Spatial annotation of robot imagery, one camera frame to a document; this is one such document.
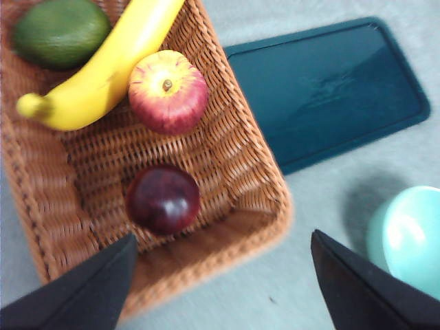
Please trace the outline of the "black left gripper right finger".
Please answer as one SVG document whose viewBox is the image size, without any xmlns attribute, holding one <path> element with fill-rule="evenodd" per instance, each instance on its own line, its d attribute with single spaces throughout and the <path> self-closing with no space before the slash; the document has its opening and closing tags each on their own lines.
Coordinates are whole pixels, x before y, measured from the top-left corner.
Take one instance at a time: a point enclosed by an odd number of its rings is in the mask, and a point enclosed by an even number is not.
<svg viewBox="0 0 440 330">
<path fill-rule="evenodd" d="M 439 301 L 324 232 L 311 235 L 322 296 L 336 329 L 438 329 Z"/>
</svg>

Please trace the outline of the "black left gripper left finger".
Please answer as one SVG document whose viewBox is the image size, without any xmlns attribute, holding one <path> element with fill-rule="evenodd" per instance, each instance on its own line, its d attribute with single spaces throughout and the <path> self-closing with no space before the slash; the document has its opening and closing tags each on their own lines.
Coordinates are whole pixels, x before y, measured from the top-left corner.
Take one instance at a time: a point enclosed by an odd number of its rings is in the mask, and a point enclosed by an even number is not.
<svg viewBox="0 0 440 330">
<path fill-rule="evenodd" d="M 128 234 L 1 309 L 2 329 L 115 329 L 131 287 L 137 241 Z"/>
</svg>

